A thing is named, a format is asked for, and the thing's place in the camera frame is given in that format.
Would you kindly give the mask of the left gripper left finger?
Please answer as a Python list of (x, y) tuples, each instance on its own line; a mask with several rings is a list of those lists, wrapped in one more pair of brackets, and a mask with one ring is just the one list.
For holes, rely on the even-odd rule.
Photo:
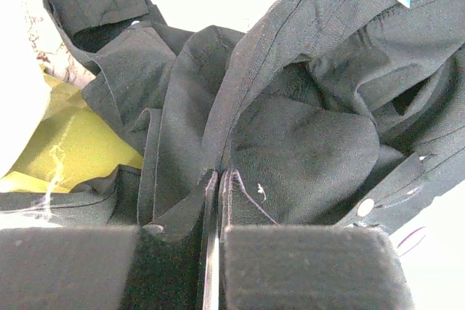
[(1, 231), (3, 309), (217, 309), (218, 175), (143, 227)]

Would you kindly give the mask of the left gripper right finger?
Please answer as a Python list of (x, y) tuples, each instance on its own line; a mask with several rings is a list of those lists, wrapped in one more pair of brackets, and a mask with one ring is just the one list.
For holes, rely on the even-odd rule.
[(221, 309), (413, 309), (389, 239), (372, 229), (275, 225), (236, 170), (219, 187)]

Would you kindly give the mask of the black shirt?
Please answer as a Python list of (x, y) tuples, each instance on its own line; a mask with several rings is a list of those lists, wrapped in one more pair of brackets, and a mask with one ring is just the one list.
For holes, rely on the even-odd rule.
[(236, 170), (273, 224), (393, 232), (464, 180), (464, 0), (277, 0), (247, 33), (170, 27), (151, 0), (43, 1), (142, 166), (1, 192), (2, 216), (146, 225)]

